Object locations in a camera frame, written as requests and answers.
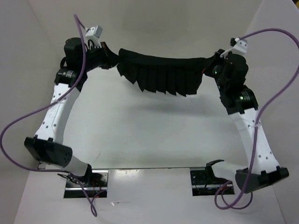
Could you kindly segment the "black pleated skirt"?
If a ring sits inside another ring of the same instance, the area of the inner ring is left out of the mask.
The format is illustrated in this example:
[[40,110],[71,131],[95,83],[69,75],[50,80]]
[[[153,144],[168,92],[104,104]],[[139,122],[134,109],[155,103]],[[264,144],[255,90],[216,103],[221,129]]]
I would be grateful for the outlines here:
[[118,58],[120,76],[141,91],[187,96],[197,94],[203,70],[214,57],[163,58],[120,49]]

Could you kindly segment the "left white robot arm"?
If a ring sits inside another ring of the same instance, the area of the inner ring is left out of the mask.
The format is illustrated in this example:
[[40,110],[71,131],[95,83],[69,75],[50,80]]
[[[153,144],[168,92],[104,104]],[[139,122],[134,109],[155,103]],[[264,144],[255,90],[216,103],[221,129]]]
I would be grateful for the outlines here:
[[101,42],[94,37],[87,38],[85,70],[82,72],[83,51],[78,37],[66,40],[65,57],[54,80],[51,106],[34,137],[24,141],[26,149],[39,162],[55,165],[76,177],[80,185],[86,187],[93,182],[91,165],[73,155],[72,149],[63,145],[64,130],[72,107],[77,100],[87,72],[105,63]]

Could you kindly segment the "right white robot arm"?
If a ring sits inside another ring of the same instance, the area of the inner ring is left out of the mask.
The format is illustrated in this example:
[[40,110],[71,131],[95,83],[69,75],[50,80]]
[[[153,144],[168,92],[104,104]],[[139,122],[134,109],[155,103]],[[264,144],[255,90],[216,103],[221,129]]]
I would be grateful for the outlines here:
[[241,192],[248,194],[287,178],[289,170],[275,158],[263,130],[255,94],[245,85],[249,70],[246,59],[231,50],[220,49],[210,61],[204,73],[217,84],[221,103],[241,137],[248,166],[242,168],[224,160],[213,161],[211,168],[205,171],[206,181],[216,183],[221,178],[220,169],[228,169]]

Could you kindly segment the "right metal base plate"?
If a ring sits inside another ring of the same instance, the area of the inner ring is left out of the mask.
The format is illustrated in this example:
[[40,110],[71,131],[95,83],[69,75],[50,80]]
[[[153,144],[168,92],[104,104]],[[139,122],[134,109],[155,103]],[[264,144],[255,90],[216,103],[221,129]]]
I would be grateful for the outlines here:
[[223,178],[208,177],[205,168],[190,169],[193,196],[214,196],[219,187],[227,182]]

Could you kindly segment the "metal base plate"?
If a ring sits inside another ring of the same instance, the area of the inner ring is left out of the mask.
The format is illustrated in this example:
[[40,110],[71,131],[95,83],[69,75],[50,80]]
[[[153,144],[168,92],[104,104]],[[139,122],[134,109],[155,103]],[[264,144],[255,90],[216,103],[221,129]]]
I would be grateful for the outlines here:
[[[107,182],[108,182],[107,170],[93,171],[93,178],[88,183],[81,183],[86,191],[88,197],[92,198],[107,198]],[[66,184],[64,189],[64,198],[84,198],[84,192],[78,182],[70,176],[66,176]]]
[[214,196],[219,187],[227,182],[223,178],[208,177],[205,168],[190,169],[193,196]]

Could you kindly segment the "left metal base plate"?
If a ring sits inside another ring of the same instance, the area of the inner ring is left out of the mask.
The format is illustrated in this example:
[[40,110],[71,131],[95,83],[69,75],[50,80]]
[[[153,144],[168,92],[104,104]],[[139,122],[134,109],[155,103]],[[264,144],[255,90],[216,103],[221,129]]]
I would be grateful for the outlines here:
[[[107,198],[107,182],[108,182],[107,170],[93,171],[93,178],[88,183],[81,183],[86,191],[88,197],[92,198]],[[66,184],[64,189],[64,198],[84,198],[84,192],[78,182],[70,176],[66,176]]]

